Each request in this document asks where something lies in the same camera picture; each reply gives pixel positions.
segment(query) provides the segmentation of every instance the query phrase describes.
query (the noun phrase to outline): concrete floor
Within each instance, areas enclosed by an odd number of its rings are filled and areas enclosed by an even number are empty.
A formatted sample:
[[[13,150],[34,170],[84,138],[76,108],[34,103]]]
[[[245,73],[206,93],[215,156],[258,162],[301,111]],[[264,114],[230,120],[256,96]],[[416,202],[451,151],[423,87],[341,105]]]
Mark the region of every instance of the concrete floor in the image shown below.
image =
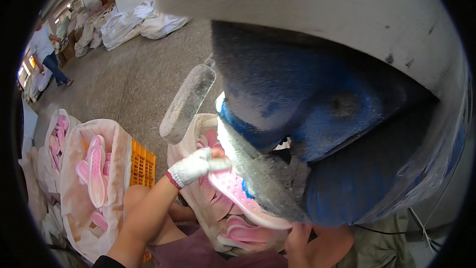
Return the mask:
[[[44,145],[51,115],[65,109],[81,122],[117,121],[135,140],[157,156],[156,180],[167,169],[167,143],[159,126],[190,70],[212,52],[209,21],[193,19],[159,40],[138,36],[108,52],[102,45],[70,60],[63,72],[73,85],[53,81],[32,104],[38,114],[34,145]],[[208,93],[199,113],[214,113],[222,92],[221,78]]]

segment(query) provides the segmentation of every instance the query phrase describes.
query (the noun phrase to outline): jeans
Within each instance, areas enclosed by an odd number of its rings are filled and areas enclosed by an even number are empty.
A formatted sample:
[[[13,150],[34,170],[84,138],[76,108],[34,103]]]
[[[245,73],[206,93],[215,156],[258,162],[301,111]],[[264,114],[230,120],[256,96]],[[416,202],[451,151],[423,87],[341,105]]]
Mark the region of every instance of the jeans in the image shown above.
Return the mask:
[[[46,66],[56,78],[56,83],[63,82],[64,84],[68,83],[68,78],[63,74],[63,72],[58,68],[58,60],[56,59],[55,52],[46,56],[43,59],[43,65]]]

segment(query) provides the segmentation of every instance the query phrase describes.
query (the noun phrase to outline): forearm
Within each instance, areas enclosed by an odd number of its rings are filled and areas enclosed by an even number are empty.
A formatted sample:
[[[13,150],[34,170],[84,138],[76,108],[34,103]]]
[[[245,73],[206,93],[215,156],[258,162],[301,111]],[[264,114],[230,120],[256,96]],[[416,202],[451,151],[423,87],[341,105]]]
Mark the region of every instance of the forearm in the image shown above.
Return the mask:
[[[309,268],[305,251],[297,250],[288,253],[288,268]]]
[[[125,267],[138,267],[149,241],[158,234],[170,205],[179,193],[169,179],[162,177],[131,211],[107,253]]]
[[[134,211],[127,213],[124,229],[145,242],[152,240],[160,230],[164,217],[178,194],[179,191],[175,185],[163,176],[134,208]]]

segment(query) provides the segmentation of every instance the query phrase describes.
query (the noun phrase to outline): pile of white sacks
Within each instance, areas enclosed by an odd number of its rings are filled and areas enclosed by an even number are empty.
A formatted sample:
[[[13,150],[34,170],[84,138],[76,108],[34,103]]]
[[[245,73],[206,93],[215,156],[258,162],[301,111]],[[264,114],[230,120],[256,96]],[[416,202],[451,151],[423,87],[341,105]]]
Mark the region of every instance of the pile of white sacks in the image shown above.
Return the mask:
[[[189,17],[159,13],[152,3],[146,1],[135,7],[132,13],[120,13],[113,5],[86,20],[83,35],[74,46],[76,57],[85,55],[89,48],[97,48],[102,43],[110,51],[139,34],[150,39],[163,38],[190,20]]]

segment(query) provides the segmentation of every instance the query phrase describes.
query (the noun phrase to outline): pink shorts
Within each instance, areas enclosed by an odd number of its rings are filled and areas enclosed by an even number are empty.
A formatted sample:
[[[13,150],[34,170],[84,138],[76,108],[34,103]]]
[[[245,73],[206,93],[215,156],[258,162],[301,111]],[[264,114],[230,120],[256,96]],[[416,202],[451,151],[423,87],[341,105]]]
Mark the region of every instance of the pink shorts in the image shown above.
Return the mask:
[[[187,235],[162,245],[149,245],[155,267],[176,268],[286,268],[288,260],[279,253],[268,249],[248,256],[224,259],[212,247],[200,225],[177,226]]]

